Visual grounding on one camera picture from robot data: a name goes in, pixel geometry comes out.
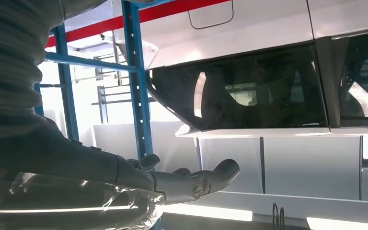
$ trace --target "fluorescent light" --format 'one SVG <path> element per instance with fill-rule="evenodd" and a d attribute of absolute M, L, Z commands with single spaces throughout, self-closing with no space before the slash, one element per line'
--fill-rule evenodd
<path fill-rule="evenodd" d="M 333 219 L 307 218 L 312 230 L 368 230 L 368 224 Z"/>
<path fill-rule="evenodd" d="M 164 212 L 240 221 L 252 221 L 253 217 L 252 211 L 198 205 L 167 205 Z"/>
<path fill-rule="evenodd" d="M 19 209 L 0 210 L 0 213 L 52 213 L 52 212 L 86 212 L 86 211 L 108 211 L 136 209 L 137 206 L 113 206 L 113 207 L 83 207 L 83 208 L 61 208 L 61 209 Z"/>

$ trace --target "ceiling light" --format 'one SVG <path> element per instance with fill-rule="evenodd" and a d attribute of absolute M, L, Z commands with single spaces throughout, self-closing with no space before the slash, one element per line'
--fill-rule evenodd
<path fill-rule="evenodd" d="M 240 221 L 252 221 L 253 212 L 238 209 L 229 209 L 221 207 L 207 207 L 198 205 L 167 205 L 164 207 L 164 212 L 208 217 L 208 218 L 219 218 L 219 219 L 232 219 Z"/>
<path fill-rule="evenodd" d="M 311 230 L 368 230 L 368 224 L 343 220 L 307 218 Z"/>

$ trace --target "blue vertical post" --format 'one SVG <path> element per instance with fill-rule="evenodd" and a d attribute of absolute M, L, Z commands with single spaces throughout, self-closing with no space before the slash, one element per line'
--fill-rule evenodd
<path fill-rule="evenodd" d="M 36 92 L 38 92 L 40 95 L 42 94 L 41 91 L 40 91 L 40 84 L 39 83 L 36 83 L 34 84 L 34 90 Z M 38 105 L 34 108 L 34 112 L 37 114 L 37 115 L 40 115 L 40 116 L 44 116 L 44 110 L 43 110 L 43 105 Z"/>
<path fill-rule="evenodd" d="M 126 41 L 126 60 L 128 65 L 138 68 L 137 72 L 129 73 L 129 80 L 133 116 L 135 120 L 138 158 L 142 159 L 147 154 L 153 153 L 153 146 L 151 142 L 149 101 L 146 91 L 145 68 L 140 34 L 139 8 L 129 1 L 121 1 Z"/>
<path fill-rule="evenodd" d="M 64 24 L 54 28 L 53 32 L 56 41 L 56 52 L 61 55 L 68 55 L 66 30 Z M 79 140 L 69 65 L 58 64 L 58 74 L 60 76 L 60 84 L 64 85 L 64 87 L 61 88 L 61 94 L 63 97 L 67 137 L 70 139 Z"/>

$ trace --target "van side panel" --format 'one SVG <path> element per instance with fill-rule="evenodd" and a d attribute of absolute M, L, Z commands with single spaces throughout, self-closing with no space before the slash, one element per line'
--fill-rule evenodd
<path fill-rule="evenodd" d="M 118 2 L 114 3 L 115 14 L 120 11 Z M 191 11 L 190 15 L 196 15 L 193 25 L 228 21 L 231 8 L 232 2 L 227 1 Z M 143 40 L 159 47 L 151 68 L 313 38 L 305 0 L 233 0 L 233 12 L 230 22 L 205 29 L 193 28 L 187 12 L 142 23 Z M 117 35 L 123 38 L 123 30 L 118 30 Z"/>
<path fill-rule="evenodd" d="M 309 0 L 315 38 L 368 30 L 368 0 Z"/>

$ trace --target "window frame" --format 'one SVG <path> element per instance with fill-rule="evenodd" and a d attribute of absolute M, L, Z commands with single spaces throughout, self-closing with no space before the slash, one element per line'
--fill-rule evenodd
<path fill-rule="evenodd" d="M 366 118 L 342 118 L 340 113 L 340 74 L 337 72 L 337 59 L 335 53 L 343 46 L 344 39 L 354 36 L 368 35 L 368 33 L 347 34 L 346 36 L 324 37 L 315 39 L 317 59 L 319 62 L 319 73 L 322 81 L 322 91 L 325 98 L 325 106 L 328 116 L 329 127 L 332 128 L 351 128 L 368 127 L 368 117 Z"/>
<path fill-rule="evenodd" d="M 309 46 L 313 55 L 313 63 L 314 63 L 314 68 L 315 68 L 315 75 L 319 84 L 318 90 L 320 93 L 320 100 L 322 103 L 322 113 L 324 116 L 324 121 L 323 121 L 323 126 L 319 126 L 316 128 L 329 128 L 329 121 L 328 121 L 328 115 L 327 115 L 327 110 L 326 110 L 326 105 L 325 105 L 325 98 L 324 98 L 324 92 L 323 92 L 323 87 L 322 87 L 322 80 L 321 80 L 321 75 L 320 75 L 320 71 L 319 71 L 319 61 L 318 61 L 318 57 L 317 57 L 317 48 L 316 48 L 316 44 L 315 44 L 315 40 L 309 40 L 309 41 L 303 41 L 303 42 L 297 42 L 297 43 L 292 43 L 292 44 L 286 44 L 286 45 L 282 45 L 282 46 L 273 46 L 273 47 L 267 47 L 267 48 L 262 48 L 262 49 L 258 49 L 258 50 L 251 50 L 251 51 L 245 51 L 245 52 L 240 52 L 240 53 L 234 53 L 234 54 L 229 54 L 229 55 L 224 55 L 224 56 L 219 56 L 219 57 L 213 57 L 213 58 L 207 58 L 207 59 L 201 59 L 201 60 L 196 60 L 196 61 L 190 61 L 190 62 L 184 62 L 184 63 L 179 63 L 179 64 L 175 64 L 175 65 L 171 65 L 171 66 L 161 66 L 161 67 L 156 67 L 156 68 L 152 68 L 149 69 L 147 71 L 147 81 L 148 81 L 148 92 L 152 95 L 152 97 L 154 98 L 159 98 L 157 96 L 157 92 L 152 89 L 151 84 L 152 84 L 152 77 L 150 77 L 150 73 L 154 70 L 157 69 L 162 69 L 162 68 L 171 68 L 171 67 L 175 67 L 175 68 L 179 68 L 179 67 L 188 67 L 188 66 L 192 66 L 192 65 L 209 65 L 211 62 L 215 62 L 215 61 L 222 61 L 225 59 L 232 59 L 232 58 L 240 58 L 243 56 L 258 56 L 258 55 L 264 55 L 264 54 L 269 54 L 272 52 L 278 52 L 280 50 L 287 50 L 287 49 L 293 49 L 293 48 L 301 48 L 304 46 Z M 164 101 L 160 101 L 159 103 L 161 103 L 164 107 L 170 107 L 173 110 L 176 110 L 173 106 L 166 104 Z M 188 116 L 186 118 L 184 118 L 182 115 L 180 114 L 176 114 L 177 117 L 179 117 L 184 123 L 186 123 L 187 125 L 191 126 L 191 123 L 195 120 L 195 119 L 188 119 Z M 301 128 L 301 127 L 282 127 L 280 129 L 295 129 L 295 128 Z"/>

